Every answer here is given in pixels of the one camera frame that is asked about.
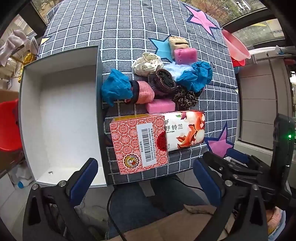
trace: blue gripper pad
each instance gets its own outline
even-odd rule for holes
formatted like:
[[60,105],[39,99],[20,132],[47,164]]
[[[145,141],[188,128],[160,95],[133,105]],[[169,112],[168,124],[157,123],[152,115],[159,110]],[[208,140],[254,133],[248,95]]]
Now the blue gripper pad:
[[205,164],[202,158],[195,159],[193,163],[193,173],[211,205],[216,207],[219,206],[222,198],[221,190],[211,175],[217,175],[217,178],[220,178],[220,176],[216,172],[212,171],[209,166]]
[[240,151],[235,150],[233,148],[228,148],[226,151],[226,155],[230,156],[231,158],[233,158],[243,164],[246,164],[249,162],[248,155],[241,153]]
[[69,196],[69,202],[72,207],[75,207],[79,205],[85,196],[88,188],[90,187],[93,179],[95,178],[97,172],[98,172],[98,162],[94,158],[90,158],[84,166],[78,171],[80,176],[77,178],[77,181],[74,183],[71,183],[70,180],[72,176],[75,175],[76,172],[69,178],[68,182],[70,186],[70,193],[68,193]]

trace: person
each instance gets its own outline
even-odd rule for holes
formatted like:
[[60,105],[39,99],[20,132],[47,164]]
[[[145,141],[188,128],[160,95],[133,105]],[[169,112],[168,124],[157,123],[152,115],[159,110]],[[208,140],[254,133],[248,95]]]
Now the person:
[[[162,241],[172,240],[171,237],[174,240],[194,240],[216,209],[182,184],[176,175],[152,179],[151,187],[162,208],[152,205],[138,183],[114,187],[110,215],[127,241]],[[230,231],[233,222],[232,217],[221,239],[227,237],[227,230]],[[122,240],[110,219],[105,238]]]

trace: beige sponge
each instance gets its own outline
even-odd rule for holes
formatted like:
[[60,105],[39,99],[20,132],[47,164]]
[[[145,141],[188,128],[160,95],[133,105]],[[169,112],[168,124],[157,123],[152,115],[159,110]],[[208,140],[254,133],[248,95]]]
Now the beige sponge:
[[168,42],[170,44],[172,58],[175,59],[174,51],[175,49],[186,49],[189,48],[189,43],[186,41],[185,38],[171,36],[168,38]]

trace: open empty box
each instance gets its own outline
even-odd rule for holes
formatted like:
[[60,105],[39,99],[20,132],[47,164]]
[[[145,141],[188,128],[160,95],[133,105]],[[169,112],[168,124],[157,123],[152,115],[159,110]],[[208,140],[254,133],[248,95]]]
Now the open empty box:
[[107,185],[101,86],[98,46],[60,52],[24,67],[20,130],[37,183],[68,180],[92,157],[99,169],[91,187]]

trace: purple star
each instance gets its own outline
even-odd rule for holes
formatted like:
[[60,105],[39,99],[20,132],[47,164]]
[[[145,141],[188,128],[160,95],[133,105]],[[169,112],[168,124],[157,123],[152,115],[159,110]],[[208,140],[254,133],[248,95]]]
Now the purple star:
[[233,143],[227,141],[227,122],[218,138],[205,137],[205,143],[211,152],[223,158],[227,149],[234,147]]
[[195,10],[187,5],[184,6],[192,13],[192,15],[187,19],[188,23],[195,23],[202,26],[210,36],[214,37],[212,29],[220,29],[215,24],[213,24],[206,16],[206,14],[201,10]]

